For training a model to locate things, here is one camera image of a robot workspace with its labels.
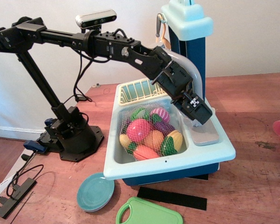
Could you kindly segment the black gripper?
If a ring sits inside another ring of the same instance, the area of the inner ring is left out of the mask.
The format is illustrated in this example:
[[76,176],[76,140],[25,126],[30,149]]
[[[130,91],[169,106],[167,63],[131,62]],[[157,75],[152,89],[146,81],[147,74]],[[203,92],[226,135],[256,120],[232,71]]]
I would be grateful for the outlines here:
[[161,72],[152,79],[171,98],[173,104],[185,117],[196,120],[196,126],[204,125],[212,116],[212,110],[192,90],[186,91],[193,81],[191,75],[176,61],[171,61]]

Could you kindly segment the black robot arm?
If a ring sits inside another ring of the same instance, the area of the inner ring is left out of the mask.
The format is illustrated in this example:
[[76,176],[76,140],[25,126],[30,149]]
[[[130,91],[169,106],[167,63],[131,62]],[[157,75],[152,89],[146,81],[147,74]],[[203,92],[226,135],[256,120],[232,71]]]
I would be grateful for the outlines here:
[[10,28],[0,28],[0,52],[14,53],[41,90],[53,113],[51,125],[37,141],[37,150],[45,147],[57,152],[64,161],[81,161],[97,152],[103,141],[99,127],[90,126],[88,118],[76,107],[67,109],[53,92],[37,67],[29,50],[35,43],[70,47],[93,62],[96,57],[128,63],[141,71],[153,84],[158,84],[172,104],[187,118],[205,124],[212,110],[194,85],[196,67],[191,61],[182,65],[176,54],[161,47],[146,48],[140,41],[128,38],[121,29],[101,33],[101,25],[92,25],[82,33],[49,30],[42,18],[20,18]]

